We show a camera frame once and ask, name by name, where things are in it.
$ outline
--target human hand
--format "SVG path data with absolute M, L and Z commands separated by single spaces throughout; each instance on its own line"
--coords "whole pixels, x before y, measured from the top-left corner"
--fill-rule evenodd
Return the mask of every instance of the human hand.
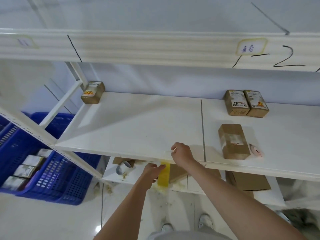
M 165 169 L 166 165 L 160 165 L 159 167 L 154 163 L 148 163 L 141 176 L 138 179 L 138 182 L 145 187 L 146 190 L 150 189 L 152 184 L 156 182 L 160 172 Z
M 187 170 L 186 167 L 192 162 L 195 162 L 195 159 L 193 158 L 192 152 L 188 145 L 176 142 L 171 147 L 171 150 L 173 150 L 171 156 L 174 162 L 176 163 L 176 165 L 182 167 L 183 169 Z

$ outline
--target tile floor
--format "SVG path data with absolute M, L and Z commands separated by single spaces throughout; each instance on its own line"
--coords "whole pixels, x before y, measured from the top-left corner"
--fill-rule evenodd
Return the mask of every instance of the tile floor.
M 79 206 L 0 193 L 0 240 L 93 239 L 101 221 L 101 189 L 94 189 L 96 183 L 93 179 L 86 198 Z M 132 187 L 117 183 L 108 185 L 110 187 L 105 185 L 104 188 L 104 223 Z M 204 212 L 212 217 L 218 232 L 237 239 L 206 196 L 173 191 L 164 195 L 152 189 L 146 196 L 138 239 L 146 239 L 167 222 L 175 230 L 195 230 Z

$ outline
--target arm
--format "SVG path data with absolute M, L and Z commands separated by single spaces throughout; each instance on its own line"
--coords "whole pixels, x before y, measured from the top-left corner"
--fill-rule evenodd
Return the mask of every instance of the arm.
M 174 150 L 174 162 L 194 177 L 239 240 L 306 239 L 268 207 L 208 173 L 205 167 L 193 158 L 189 146 L 175 143 L 171 150 Z
M 138 181 L 93 240 L 138 239 L 147 190 L 166 166 L 146 165 Z

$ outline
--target person's right arm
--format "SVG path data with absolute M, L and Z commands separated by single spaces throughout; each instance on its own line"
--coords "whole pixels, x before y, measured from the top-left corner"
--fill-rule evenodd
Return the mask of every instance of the person's right arm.
M 293 226 L 265 205 L 208 173 L 192 156 L 189 146 L 176 142 L 174 162 L 199 184 L 239 240 L 305 240 Z

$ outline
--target forearm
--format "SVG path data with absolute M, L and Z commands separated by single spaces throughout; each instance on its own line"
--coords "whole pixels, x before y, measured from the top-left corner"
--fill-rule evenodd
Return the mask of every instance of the forearm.
M 139 180 L 94 240 L 138 239 L 142 209 L 147 193 L 146 188 L 142 187 Z
M 272 210 L 211 175 L 197 161 L 188 165 L 186 170 L 198 182 L 239 240 L 305 239 Z

